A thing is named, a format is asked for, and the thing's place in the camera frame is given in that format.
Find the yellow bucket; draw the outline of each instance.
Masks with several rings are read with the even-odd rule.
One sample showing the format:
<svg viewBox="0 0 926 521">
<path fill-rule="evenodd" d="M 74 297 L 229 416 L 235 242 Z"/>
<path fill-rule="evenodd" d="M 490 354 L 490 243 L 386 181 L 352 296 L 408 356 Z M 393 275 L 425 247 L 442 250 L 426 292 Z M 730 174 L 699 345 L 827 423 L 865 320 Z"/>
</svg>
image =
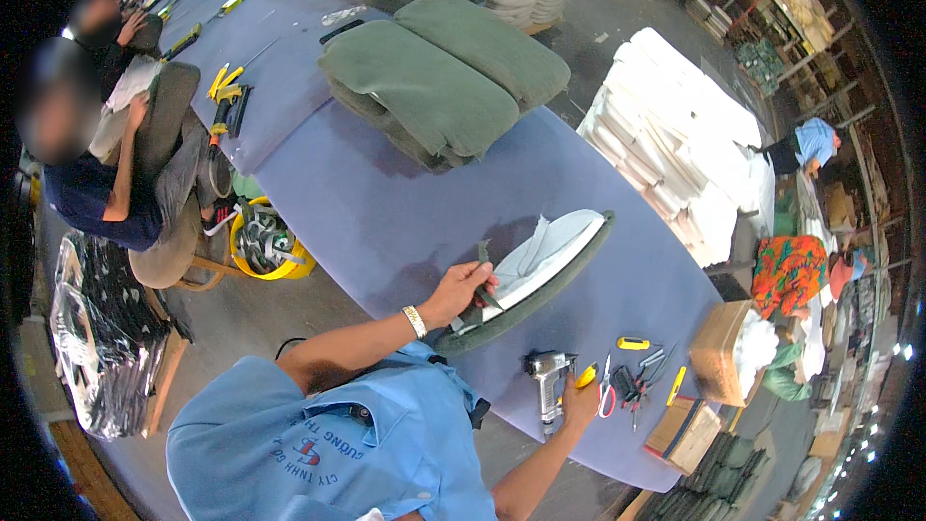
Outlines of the yellow bucket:
<svg viewBox="0 0 926 521">
<path fill-rule="evenodd" d="M 251 200 L 251 205 L 259 203 L 260 205 L 270 205 L 270 200 L 267 199 L 267 196 L 256 198 Z M 256 274 L 251 266 L 247 264 L 247 261 L 244 258 L 238 257 L 238 247 L 234 245 L 234 237 L 245 225 L 245 219 L 241 214 L 238 214 L 234 221 L 231 222 L 231 233 L 229 234 L 229 244 L 231 246 L 231 257 L 234 259 L 234 262 L 238 265 L 238 268 L 245 274 L 252 275 L 253 277 L 259 277 L 262 280 L 279 280 L 282 277 L 295 280 L 296 278 L 304 277 L 312 271 L 312 268 L 315 267 L 315 259 L 309 255 L 308 251 L 303 247 L 299 240 L 295 240 L 295 246 L 293 247 L 293 255 L 297 258 L 305 258 L 306 263 L 296 263 L 294 261 L 286 260 L 280 267 L 273 270 L 269 274 Z"/>
</svg>

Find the woman in floral shirt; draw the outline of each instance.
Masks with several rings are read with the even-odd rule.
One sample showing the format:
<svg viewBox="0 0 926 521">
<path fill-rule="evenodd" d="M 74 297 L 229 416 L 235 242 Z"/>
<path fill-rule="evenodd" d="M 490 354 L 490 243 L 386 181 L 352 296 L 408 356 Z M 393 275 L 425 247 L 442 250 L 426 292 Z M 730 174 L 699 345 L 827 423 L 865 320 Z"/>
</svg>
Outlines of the woman in floral shirt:
<svg viewBox="0 0 926 521">
<path fill-rule="evenodd" d="M 781 316 L 807 318 L 807 302 L 819 293 L 829 277 L 832 264 L 829 260 L 818 237 L 763 239 L 758 247 L 752 288 L 762 317 L 769 319 L 778 311 Z"/>
</svg>

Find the factory floor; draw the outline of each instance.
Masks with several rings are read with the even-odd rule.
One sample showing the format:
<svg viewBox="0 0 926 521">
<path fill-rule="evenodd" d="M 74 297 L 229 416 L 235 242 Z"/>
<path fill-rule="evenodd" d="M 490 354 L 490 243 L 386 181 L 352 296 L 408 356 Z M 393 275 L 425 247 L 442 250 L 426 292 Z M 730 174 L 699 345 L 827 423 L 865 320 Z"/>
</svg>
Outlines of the factory floor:
<svg viewBox="0 0 926 521">
<path fill-rule="evenodd" d="M 737 76 L 733 52 L 717 44 L 690 18 L 681 0 L 569 0 L 564 18 L 564 23 L 543 31 L 537 39 L 559 53 L 572 68 L 568 90 L 549 105 L 571 126 L 582 120 L 619 45 L 636 31 L 653 27 L 755 112 L 768 132 L 773 130 L 774 120 L 768 107 Z M 47 206 L 42 206 L 39 220 L 39 258 L 46 277 L 52 277 L 57 245 L 67 230 Z M 162 417 L 164 428 L 192 395 L 240 357 L 254 354 L 272 358 L 288 338 L 312 336 L 367 318 L 320 267 L 300 280 L 262 282 L 227 276 L 205 293 L 174 288 L 167 290 L 166 295 L 169 310 L 191 329 L 195 342 L 179 363 Z M 763 389 L 740 418 L 740 434 L 756 436 L 768 428 L 777 441 L 779 455 L 770 486 L 747 519 L 764 519 L 787 490 L 805 455 L 807 423 L 812 433 L 809 415 L 805 403 L 775 402 Z M 797 438 L 795 431 L 800 431 L 802 442 L 788 442 Z M 95 450 L 139 515 L 145 519 L 182 521 L 186 516 L 167 479 L 165 437 L 162 428 L 149 439 L 95 443 Z M 490 487 L 537 446 L 491 413 L 482 429 L 475 433 L 475 442 L 482 476 Z M 636 492 L 577 463 L 567 462 L 531 519 L 613 519 L 613 514 L 619 513 Z"/>
</svg>

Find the pneumatic staple gun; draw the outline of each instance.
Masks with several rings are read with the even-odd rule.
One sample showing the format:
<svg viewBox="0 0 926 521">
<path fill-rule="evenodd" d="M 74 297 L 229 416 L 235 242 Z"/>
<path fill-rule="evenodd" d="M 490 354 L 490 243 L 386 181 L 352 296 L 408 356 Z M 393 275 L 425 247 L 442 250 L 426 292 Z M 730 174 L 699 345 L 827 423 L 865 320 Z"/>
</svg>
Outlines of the pneumatic staple gun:
<svg viewBox="0 0 926 521">
<path fill-rule="evenodd" d="M 524 357 L 524 371 L 540 386 L 540 420 L 544 424 L 544 437 L 553 434 L 553 421 L 563 413 L 554 385 L 560 377 L 575 373 L 576 355 L 549 351 L 531 353 Z"/>
</svg>

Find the printed company logo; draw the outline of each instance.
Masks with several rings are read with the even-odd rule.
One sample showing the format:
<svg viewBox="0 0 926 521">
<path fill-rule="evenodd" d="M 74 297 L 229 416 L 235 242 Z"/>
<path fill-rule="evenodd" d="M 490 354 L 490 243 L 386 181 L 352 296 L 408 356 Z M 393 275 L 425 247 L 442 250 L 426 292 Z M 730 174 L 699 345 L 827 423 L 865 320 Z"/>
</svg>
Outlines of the printed company logo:
<svg viewBox="0 0 926 521">
<path fill-rule="evenodd" d="M 294 451 L 302 455 L 298 459 L 299 463 L 315 466 L 321 462 L 321 457 L 313 448 L 316 442 L 318 442 L 318 439 L 306 437 L 302 439 L 302 445 L 300 447 L 293 447 Z"/>
</svg>

